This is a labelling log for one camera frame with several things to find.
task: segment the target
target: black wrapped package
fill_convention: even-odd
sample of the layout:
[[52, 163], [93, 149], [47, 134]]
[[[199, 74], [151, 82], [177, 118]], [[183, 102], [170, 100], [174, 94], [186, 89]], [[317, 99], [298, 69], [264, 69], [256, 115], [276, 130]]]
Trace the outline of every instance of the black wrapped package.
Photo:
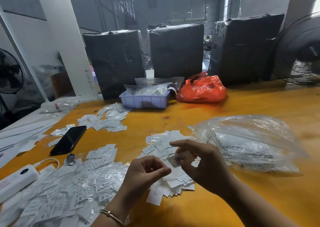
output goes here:
[[225, 86], [258, 81], [283, 19], [265, 14], [216, 22], [208, 76], [219, 76]]
[[124, 84], [145, 76], [140, 31], [84, 33], [83, 39], [104, 100], [119, 98]]
[[189, 77], [202, 72], [203, 23], [160, 25], [148, 30], [155, 78]]

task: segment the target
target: gold bracelet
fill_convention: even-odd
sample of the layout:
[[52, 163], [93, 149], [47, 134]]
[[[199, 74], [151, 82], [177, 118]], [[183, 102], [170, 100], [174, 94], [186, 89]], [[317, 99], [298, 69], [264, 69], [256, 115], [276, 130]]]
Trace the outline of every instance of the gold bracelet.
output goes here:
[[122, 223], [122, 221], [119, 220], [119, 219], [118, 219], [117, 217], [115, 217], [114, 215], [112, 215], [110, 211], [105, 210], [105, 209], [100, 209], [99, 212], [102, 213], [102, 214], [105, 214], [107, 217], [112, 218], [112, 219], [113, 219], [114, 221], [116, 221], [119, 225], [125, 226], [125, 225]]

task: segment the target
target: smartphone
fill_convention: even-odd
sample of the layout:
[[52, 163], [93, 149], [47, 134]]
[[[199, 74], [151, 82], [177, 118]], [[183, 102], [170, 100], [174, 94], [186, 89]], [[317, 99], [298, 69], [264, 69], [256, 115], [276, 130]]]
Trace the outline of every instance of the smartphone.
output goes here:
[[74, 147], [85, 133], [87, 126], [70, 128], [56, 146], [50, 151], [51, 156], [64, 155], [73, 151]]

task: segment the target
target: orange plastic bag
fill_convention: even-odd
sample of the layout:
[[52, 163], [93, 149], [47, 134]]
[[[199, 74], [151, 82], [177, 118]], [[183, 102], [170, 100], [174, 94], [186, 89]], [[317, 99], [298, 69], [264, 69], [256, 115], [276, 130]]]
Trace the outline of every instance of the orange plastic bag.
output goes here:
[[177, 100], [179, 102], [215, 103], [222, 101], [226, 96], [227, 90], [219, 77], [217, 75], [206, 76], [206, 72], [202, 72], [186, 80], [186, 84], [177, 93]]

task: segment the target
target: electric fan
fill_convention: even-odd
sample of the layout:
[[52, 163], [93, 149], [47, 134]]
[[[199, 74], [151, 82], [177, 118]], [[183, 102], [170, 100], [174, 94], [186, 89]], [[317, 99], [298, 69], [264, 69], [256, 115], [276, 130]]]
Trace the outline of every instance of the electric fan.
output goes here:
[[[0, 48], [0, 93], [16, 94], [23, 86], [24, 74], [17, 59], [8, 51]], [[0, 105], [9, 112], [0, 95]]]
[[275, 40], [269, 62], [273, 73], [286, 82], [320, 83], [320, 13], [285, 28]]

